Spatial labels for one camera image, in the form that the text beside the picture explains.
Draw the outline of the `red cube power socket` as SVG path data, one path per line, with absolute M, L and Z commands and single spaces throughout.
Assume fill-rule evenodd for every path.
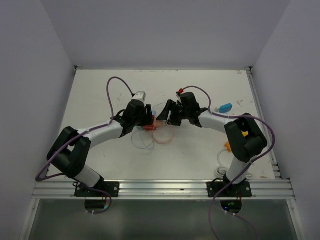
M 156 120 L 156 116 L 153 115 L 153 122 L 150 125 L 144 125 L 142 126 L 142 129 L 145 131 L 154 131 L 157 129 L 157 120 Z

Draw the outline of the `salmon pink charger plug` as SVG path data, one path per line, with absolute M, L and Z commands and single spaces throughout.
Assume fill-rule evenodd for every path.
M 154 124 L 154 126 L 156 127 L 156 128 L 160 128 L 160 127 L 163 127 L 164 125 L 165 125 L 165 122 L 164 121 L 162 121 L 162 120 L 154 120 L 154 122 L 153 122 L 153 124 Z

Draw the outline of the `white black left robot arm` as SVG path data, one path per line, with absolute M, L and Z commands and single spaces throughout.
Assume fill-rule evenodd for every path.
M 71 126 L 64 128 L 50 149 L 47 161 L 69 179 L 86 185 L 87 192 L 92 196 L 99 196 L 104 190 L 104 179 L 86 165 L 90 149 L 109 140 L 122 138 L 136 126 L 148 126 L 153 121 L 151 105 L 132 99 L 111 123 L 82 130 Z

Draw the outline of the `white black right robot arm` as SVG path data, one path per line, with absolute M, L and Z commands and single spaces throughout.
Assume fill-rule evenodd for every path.
M 222 189 L 231 197 L 241 190 L 240 183 L 246 179 L 250 161 L 267 147 L 266 137 L 250 114 L 233 117 L 211 113 L 208 108 L 200 107 L 192 92 L 180 94 L 177 101 L 168 100 L 157 120 L 172 126 L 180 126 L 183 120 L 188 120 L 199 128 L 226 134 L 233 160 L 223 177 Z

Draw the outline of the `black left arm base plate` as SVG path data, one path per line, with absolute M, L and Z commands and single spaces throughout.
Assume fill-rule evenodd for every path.
M 83 198 L 106 197 L 105 193 L 100 192 L 100 191 L 104 191 L 108 193 L 112 198 L 117 198 L 119 196 L 119 191 L 120 191 L 120 183 L 118 181 L 104 181 L 104 182 L 98 183 L 94 188 L 95 190 L 90 190 L 79 182 L 74 182 L 72 185 L 75 187 L 75 192 L 74 192 L 75 197 L 83 197 Z

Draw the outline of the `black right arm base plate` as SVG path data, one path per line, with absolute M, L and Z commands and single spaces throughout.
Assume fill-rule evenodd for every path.
M 208 197 L 213 198 L 226 185 L 227 183 L 221 180 L 207 182 L 206 186 Z M 231 184 L 218 195 L 219 198 L 251 198 L 252 196 L 251 185 L 246 180 L 243 183 Z

